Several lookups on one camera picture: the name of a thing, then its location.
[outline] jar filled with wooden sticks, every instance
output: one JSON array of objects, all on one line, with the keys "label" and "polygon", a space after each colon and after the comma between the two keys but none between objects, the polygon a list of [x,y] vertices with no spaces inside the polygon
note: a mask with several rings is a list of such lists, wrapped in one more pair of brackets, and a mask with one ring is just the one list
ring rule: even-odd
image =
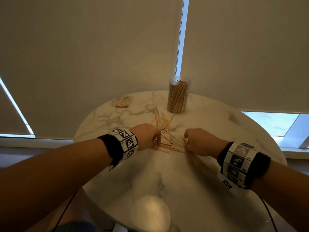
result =
[{"label": "jar filled with wooden sticks", "polygon": [[168,111],[181,113],[185,110],[191,81],[189,78],[175,76],[170,79]]}]

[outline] person's left arm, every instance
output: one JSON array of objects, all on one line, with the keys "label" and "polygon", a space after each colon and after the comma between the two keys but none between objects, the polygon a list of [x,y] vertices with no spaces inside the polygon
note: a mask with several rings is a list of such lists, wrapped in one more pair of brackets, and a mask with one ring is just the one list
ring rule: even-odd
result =
[{"label": "person's left arm", "polygon": [[[161,139],[150,124],[130,129],[138,150],[157,148]],[[111,164],[101,139],[74,143],[14,164],[0,173],[0,225],[3,230],[24,231],[44,218]]]}]

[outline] forearm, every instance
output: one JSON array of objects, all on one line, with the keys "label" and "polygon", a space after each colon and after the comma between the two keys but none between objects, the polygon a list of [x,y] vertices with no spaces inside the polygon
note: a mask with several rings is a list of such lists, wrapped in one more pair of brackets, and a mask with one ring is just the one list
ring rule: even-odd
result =
[{"label": "forearm", "polygon": [[297,231],[309,226],[309,176],[271,161],[267,172],[256,178],[251,189]]},{"label": "forearm", "polygon": [[111,163],[102,140],[64,146],[12,165],[0,175],[0,224],[27,227]]}]

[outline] beige window shade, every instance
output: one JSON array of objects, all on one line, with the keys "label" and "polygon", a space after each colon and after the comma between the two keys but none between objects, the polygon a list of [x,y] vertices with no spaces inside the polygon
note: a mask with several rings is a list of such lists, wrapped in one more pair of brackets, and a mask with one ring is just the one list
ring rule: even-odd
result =
[{"label": "beige window shade", "polygon": [[29,134],[26,125],[0,86],[0,134]]},{"label": "beige window shade", "polygon": [[0,74],[37,138],[99,105],[168,89],[182,0],[0,0]]},{"label": "beige window shade", "polygon": [[308,0],[190,0],[181,75],[241,110],[309,113]]}]

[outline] hand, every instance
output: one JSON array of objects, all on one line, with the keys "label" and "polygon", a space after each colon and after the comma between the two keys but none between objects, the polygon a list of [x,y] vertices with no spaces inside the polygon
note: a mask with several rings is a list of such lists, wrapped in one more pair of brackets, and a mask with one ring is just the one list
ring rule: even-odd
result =
[{"label": "hand", "polygon": [[153,148],[157,150],[159,147],[156,143],[153,143],[153,139],[161,140],[161,131],[157,127],[151,124],[136,125],[130,129],[130,131],[136,136],[138,141],[138,150],[144,150],[147,148]]},{"label": "hand", "polygon": [[222,150],[229,144],[229,141],[217,138],[215,135],[204,129],[187,129],[184,137],[188,138],[187,151],[200,156],[211,156],[217,159]]}]

